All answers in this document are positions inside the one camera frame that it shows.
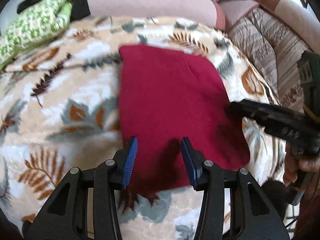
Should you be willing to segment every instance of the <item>human hand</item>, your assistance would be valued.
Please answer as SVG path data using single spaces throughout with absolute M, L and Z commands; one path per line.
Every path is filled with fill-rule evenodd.
M 292 156 L 291 145 L 286 144 L 286 155 L 284 159 L 284 175 L 283 180 L 286 186 L 297 180 L 298 170 L 314 173 L 312 181 L 304 193 L 306 199 L 311 199 L 316 191 L 316 196 L 320 195 L 320 185 L 318 183 L 318 176 L 320 171 L 320 156 L 312 159 L 301 158 L 296 159 Z

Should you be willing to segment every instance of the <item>green patterned fabric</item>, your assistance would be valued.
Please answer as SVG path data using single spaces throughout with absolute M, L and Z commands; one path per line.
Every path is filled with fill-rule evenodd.
M 42 0 L 21 12 L 0 37 L 0 70 L 19 52 L 64 31 L 70 23 L 71 9 L 67 0 Z

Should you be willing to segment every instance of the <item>folded red fabric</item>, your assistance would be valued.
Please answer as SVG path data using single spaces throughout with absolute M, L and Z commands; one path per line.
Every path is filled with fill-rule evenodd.
M 128 189 L 144 197 L 189 185 L 180 140 L 222 168 L 238 169 L 250 160 L 241 118 L 226 114 L 229 100 L 209 60 L 182 51 L 123 46 L 119 98 L 123 141 L 138 139 Z

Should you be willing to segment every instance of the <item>yellow stripe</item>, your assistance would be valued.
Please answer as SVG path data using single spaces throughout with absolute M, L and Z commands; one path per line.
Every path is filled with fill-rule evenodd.
M 317 117 L 305 104 L 303 104 L 303 109 L 316 123 L 320 123 L 320 117 Z

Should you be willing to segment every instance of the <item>leaf print bedspread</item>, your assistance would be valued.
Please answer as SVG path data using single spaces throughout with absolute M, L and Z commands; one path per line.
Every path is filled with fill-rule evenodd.
M 0 207 L 19 229 L 33 221 L 47 197 L 74 166 L 96 167 L 123 147 L 118 97 L 124 44 L 144 43 L 207 57 L 230 101 L 278 104 L 269 85 L 225 34 L 172 17 L 85 18 L 58 39 L 19 55 L 0 74 Z M 284 141 L 243 119 L 260 184 L 282 179 Z M 88 209 L 92 209 L 89 192 Z M 230 223 L 225 190 L 224 231 Z M 116 192 L 123 239 L 193 239 L 202 192 L 192 187 L 146 198 Z M 92 221 L 88 225 L 93 233 Z

